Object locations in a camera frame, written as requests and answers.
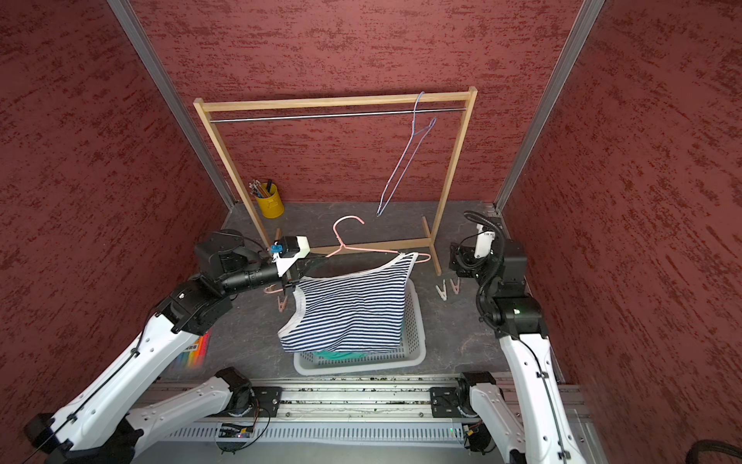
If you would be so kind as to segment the striped tank top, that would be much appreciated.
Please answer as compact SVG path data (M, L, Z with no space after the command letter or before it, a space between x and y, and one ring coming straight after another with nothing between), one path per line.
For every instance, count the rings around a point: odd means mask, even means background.
M371 270L304 278L296 310L277 335L288 353L383 353L401 344L407 283L419 255L402 253Z

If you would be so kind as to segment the wooden clothes rack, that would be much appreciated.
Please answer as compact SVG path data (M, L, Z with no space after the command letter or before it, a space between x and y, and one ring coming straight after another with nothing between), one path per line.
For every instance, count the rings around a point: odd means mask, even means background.
M419 107L421 104L443 104L444 102L461 102L463 106L454 108L455 112L462 114L459 129L454 141L453 150L449 159L446 178L442 184L442 193L438 202L434 222L429 223L427 219L422 220L424 236L415 239L405 239L397 241L374 242L338 247L319 247L317 253L333 254L351 254L367 253L375 251L405 251L406 249L427 249L430 255L429 260L433 263L436 274L442 274L442 265L436 250L436 241L438 232L446 210L446 203L453 184L454 175L460 160L466 135L471 123L471 116L475 109L477 101L477 87L470 87L461 92L438 92L419 94L401 94L401 95L384 95L384 96L361 96L361 97L331 97L331 98L307 98L307 99L288 99L288 100L269 100L269 101L245 101L245 102L206 102L201 98L193 101L193 106L204 129L212 141L218 156L220 156L223 166L232 181L233 186L239 195L239 198L247 207L249 218L251 218L256 231L261 238L264 246L268 247L268 232L259 218L259 213L255 209L253 202L249 199L247 187L239 170L234 164L232 157L221 136L218 125L220 120L214 119L215 113L238 113L238 112L255 112L269 110L295 110L295 109L314 109L314 108L351 108L362 106L402 106L402 104L411 104L413 108L409 114L418 116L423 112Z

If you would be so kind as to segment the pink clothespin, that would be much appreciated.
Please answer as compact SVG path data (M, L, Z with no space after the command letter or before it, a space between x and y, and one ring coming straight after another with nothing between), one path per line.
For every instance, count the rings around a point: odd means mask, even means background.
M281 294L276 297L277 307L280 312L284 312L287 309L289 303L289 296L287 294Z
M461 293L461 278L456 278L455 280L451 278L449 283L453 294L459 295Z

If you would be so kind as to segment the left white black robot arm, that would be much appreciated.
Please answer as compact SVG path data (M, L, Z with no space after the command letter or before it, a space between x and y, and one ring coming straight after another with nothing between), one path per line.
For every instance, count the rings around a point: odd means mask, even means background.
M206 383L133 410L143 392L183 351L205 336L241 293L299 281L297 262L311 252L305 236L285 236L262 251L231 229L211 233L194 248L199 272L154 308L142 331L109 367L56 413L36 415L24 433L48 463L129 463L158 439L221 412L255 412L251 382L220 369Z

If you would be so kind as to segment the yellow pencil cup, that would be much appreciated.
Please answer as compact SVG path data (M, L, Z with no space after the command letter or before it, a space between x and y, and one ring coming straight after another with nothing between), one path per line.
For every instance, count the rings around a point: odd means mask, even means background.
M274 181L268 180L262 183L255 179L249 185L264 218L275 220L284 214L285 208Z

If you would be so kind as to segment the pink wire hanger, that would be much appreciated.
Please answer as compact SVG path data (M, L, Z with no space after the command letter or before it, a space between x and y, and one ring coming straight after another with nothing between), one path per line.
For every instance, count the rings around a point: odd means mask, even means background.
M358 216L342 217L339 220L337 220L332 226L332 231L334 232L335 239L338 241L338 245L327 246L327 247L311 247L310 251L314 252L315 254L333 257L334 255L339 255L339 254L371 253L371 252L394 254L394 253L399 253L401 251L407 251L407 249L427 249L427 252L422 253L423 259L420 262L421 263L432 262L434 265L436 275L440 276L442 274L442 267L441 267L440 259L438 257L438 253L435 247L435 237L428 223L427 218L425 217L421 218L422 229L423 229L423 236L421 238L391 240L391 241L382 241L382 242L368 242L368 243L359 243L359 244L348 244L342 239L338 231L338 226L339 224L341 224L341 222L344 222L344 220L355 220L356 222L360 224L364 224L364 221Z

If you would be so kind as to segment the white clothespin top striped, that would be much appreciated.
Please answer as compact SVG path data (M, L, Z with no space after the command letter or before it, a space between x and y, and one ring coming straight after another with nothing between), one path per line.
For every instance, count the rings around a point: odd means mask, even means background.
M442 280L442 283L436 286L436 291L442 301L446 302L448 300L448 287L445 280Z

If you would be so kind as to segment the colourful card on floor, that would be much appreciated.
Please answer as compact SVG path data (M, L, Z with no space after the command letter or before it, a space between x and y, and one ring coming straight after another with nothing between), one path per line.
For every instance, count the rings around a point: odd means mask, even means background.
M208 354L211 333L206 332L204 336L193 342L181 355L181 367L195 369L202 367Z

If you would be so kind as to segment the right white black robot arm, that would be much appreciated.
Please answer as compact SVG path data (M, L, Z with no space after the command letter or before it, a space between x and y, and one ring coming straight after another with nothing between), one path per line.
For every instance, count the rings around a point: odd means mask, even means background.
M505 463L583 463L558 390L545 318L527 289L523 246L506 236L497 218L475 211L464 216L477 226L475 244L452 245L449 266L459 278L477 283L478 319L500 344L519 405L513 413L489 376L464 375L460 410L479 419L468 446L483 454L498 452Z

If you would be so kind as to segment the green tank top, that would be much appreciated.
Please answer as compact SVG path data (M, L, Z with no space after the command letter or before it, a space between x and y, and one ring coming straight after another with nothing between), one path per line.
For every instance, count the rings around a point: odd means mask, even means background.
M315 356L322 360L345 362L363 359L366 357L366 353L321 351L316 352Z

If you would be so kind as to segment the white plastic laundry basket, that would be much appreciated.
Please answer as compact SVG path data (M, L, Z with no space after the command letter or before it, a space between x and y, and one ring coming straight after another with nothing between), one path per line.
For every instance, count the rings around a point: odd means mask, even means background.
M415 284L408 280L401 344L390 352L366 354L357 359L329 360L315 354L294 355L294 367L303 376L345 375L420 365L426 357L426 338Z

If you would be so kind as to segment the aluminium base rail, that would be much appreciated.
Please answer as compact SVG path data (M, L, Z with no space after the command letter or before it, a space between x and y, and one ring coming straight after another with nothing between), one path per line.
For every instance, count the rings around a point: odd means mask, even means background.
M519 397L509 374L492 374L502 402L520 419ZM254 388L281 388L279 421L436 421L430 389L456 387L456 375L389 377L301 377L253 380ZM200 383L156 382L135 402L144 407L181 394ZM579 386L560 385L570 418L591 419Z

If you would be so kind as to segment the light blue wire hanger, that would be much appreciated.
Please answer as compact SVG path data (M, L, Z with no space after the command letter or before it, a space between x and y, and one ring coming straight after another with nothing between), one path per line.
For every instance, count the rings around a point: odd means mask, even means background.
M429 133L431 133L432 129L434 129L437 124L438 118L433 117L427 125L419 128L417 116L419 116L419 105L424 96L425 92L420 92L415 99L410 136L401 156L396 162L395 168L392 170L392 173L390 173L390 177L388 177L388 181L386 181L386 185L382 190L376 211L377 218L380 218L386 212L386 208L388 208L388 205L390 205L396 191L399 189L399 186L410 169L423 141L427 139Z

